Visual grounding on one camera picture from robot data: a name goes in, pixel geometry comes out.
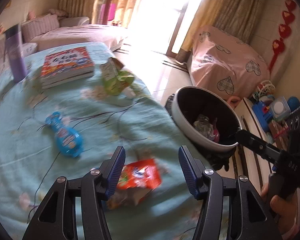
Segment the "purple thermos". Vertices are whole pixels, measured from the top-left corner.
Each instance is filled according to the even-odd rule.
[[[5,31],[6,51],[8,53],[10,68],[16,83],[27,76],[26,64],[23,59],[22,38],[20,24],[14,25]]]

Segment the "blue plastic toy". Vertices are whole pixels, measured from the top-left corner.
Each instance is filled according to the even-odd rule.
[[[293,112],[300,106],[300,101],[296,97],[289,97],[287,103],[288,106],[290,107],[291,112]]]
[[[272,120],[273,116],[269,109],[266,107],[265,103],[260,101],[252,106],[252,110],[255,113],[262,129],[265,132],[269,131],[268,123]]]
[[[55,132],[55,139],[60,152],[69,157],[77,157],[82,152],[82,137],[79,133],[61,122],[61,114],[54,112],[47,117],[46,124]]]

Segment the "orange package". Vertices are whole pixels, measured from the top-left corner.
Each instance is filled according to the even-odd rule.
[[[106,206],[111,210],[120,205],[138,205],[161,182],[154,159],[125,165],[122,169],[117,189],[107,201]]]

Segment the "stack of books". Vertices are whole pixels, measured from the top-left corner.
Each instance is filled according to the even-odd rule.
[[[94,75],[94,64],[86,47],[67,49],[45,57],[40,74],[43,89]]]

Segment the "floral bedspread pattern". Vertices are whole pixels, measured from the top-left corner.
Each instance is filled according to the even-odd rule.
[[[95,75],[42,91],[38,75],[45,56],[77,46],[87,47]],[[104,92],[98,65],[111,56],[103,43],[66,45],[26,57],[31,72],[23,82],[14,84],[10,70],[0,76],[0,222],[14,240],[22,239],[57,177],[84,176],[109,159],[118,145],[126,149],[126,163],[155,158],[162,184],[138,206],[106,212],[112,239],[192,239],[201,202],[187,189],[179,146],[187,145],[194,157],[209,164],[141,80],[131,85],[134,99]],[[44,125],[56,110],[83,136],[84,152],[77,158],[59,154],[52,130]],[[76,209],[78,236],[83,239],[80,199]]]

